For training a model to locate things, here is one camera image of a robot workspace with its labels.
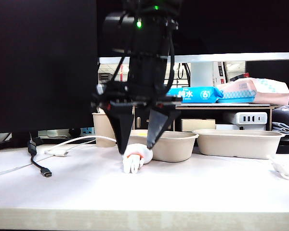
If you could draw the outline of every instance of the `white power strip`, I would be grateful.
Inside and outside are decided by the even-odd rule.
[[[236,125],[265,125],[267,114],[266,112],[225,112],[223,119]]]

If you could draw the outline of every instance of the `blue tissue package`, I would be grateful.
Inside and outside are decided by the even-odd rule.
[[[223,97],[216,87],[171,88],[167,95],[182,97],[182,103],[215,103]]]

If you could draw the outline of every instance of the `monitor screen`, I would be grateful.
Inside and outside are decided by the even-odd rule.
[[[103,44],[102,22],[121,1],[98,0],[99,57],[120,56]],[[184,0],[173,33],[176,55],[289,52],[289,1]]]
[[[289,88],[289,60],[278,61],[249,61],[245,71],[252,78],[268,78],[285,82]]]
[[[92,127],[96,1],[0,0],[0,132]]]

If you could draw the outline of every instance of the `white glove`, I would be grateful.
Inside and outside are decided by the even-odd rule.
[[[123,155],[123,170],[125,173],[137,173],[144,164],[152,160],[153,152],[140,143],[127,146]]]

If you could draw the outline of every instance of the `black device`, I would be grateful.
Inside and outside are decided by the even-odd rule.
[[[95,0],[0,0],[0,133],[92,127]]]
[[[178,116],[175,102],[167,97],[174,79],[172,32],[182,0],[123,0],[123,10],[109,14],[103,24],[103,40],[122,56],[113,78],[97,86],[94,102],[101,107],[114,129],[118,149],[125,152],[134,116],[132,107],[150,109],[147,147],[152,149],[161,134]],[[164,86],[168,55],[169,80]],[[127,82],[115,81],[124,57],[130,57]]]

